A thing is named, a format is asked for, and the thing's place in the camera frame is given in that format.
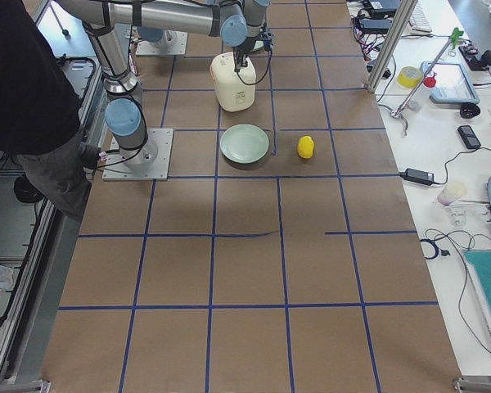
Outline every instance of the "person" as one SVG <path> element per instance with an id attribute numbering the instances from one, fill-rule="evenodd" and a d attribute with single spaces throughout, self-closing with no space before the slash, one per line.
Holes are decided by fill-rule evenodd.
<path id="1" fill-rule="evenodd" d="M 79 97 L 21 0 L 0 0 L 0 151 L 64 215 L 80 221 L 90 182 L 83 160 Z"/>

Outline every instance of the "white container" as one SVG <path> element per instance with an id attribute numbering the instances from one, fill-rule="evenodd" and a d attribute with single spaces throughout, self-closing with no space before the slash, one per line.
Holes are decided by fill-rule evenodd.
<path id="1" fill-rule="evenodd" d="M 422 85 L 415 91 L 409 100 L 408 107 L 414 112 L 418 112 L 424 104 L 426 104 L 427 100 L 433 91 L 433 88 L 436 85 L 436 79 L 434 76 L 428 76 L 422 82 Z"/>
<path id="2" fill-rule="evenodd" d="M 462 198 L 467 193 L 466 185 L 457 180 L 449 180 L 444 190 L 437 196 L 440 204 L 447 206 Z"/>
<path id="3" fill-rule="evenodd" d="M 256 71 L 251 59 L 247 59 L 247 67 L 240 69 L 240 78 L 235 72 L 235 61 L 232 52 L 216 56 L 211 62 L 211 78 L 214 91 L 220 106 L 229 112 L 242 111 L 253 105 L 255 101 Z"/>

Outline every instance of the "gray pants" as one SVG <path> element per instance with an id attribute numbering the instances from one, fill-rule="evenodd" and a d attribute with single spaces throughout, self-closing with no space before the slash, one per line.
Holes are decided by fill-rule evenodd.
<path id="1" fill-rule="evenodd" d="M 81 221 L 91 183 L 79 158 L 82 134 L 76 133 L 67 143 L 39 156 L 20 154 L 27 179 L 64 215 Z"/>

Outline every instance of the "black shirt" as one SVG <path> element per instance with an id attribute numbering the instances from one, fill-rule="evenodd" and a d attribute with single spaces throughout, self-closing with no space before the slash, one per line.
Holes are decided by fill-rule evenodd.
<path id="1" fill-rule="evenodd" d="M 79 129 L 79 98 L 21 0 L 0 0 L 0 150 L 43 154 Z"/>

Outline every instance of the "green clamp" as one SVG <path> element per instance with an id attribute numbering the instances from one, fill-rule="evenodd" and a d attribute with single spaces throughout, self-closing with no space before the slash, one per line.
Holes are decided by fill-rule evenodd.
<path id="1" fill-rule="evenodd" d="M 453 29 L 453 32 L 449 36 L 449 38 L 451 39 L 451 43 L 453 44 L 453 49 L 457 46 L 457 41 L 462 35 L 464 35 L 463 30 L 460 30 L 458 27 L 455 27 Z"/>

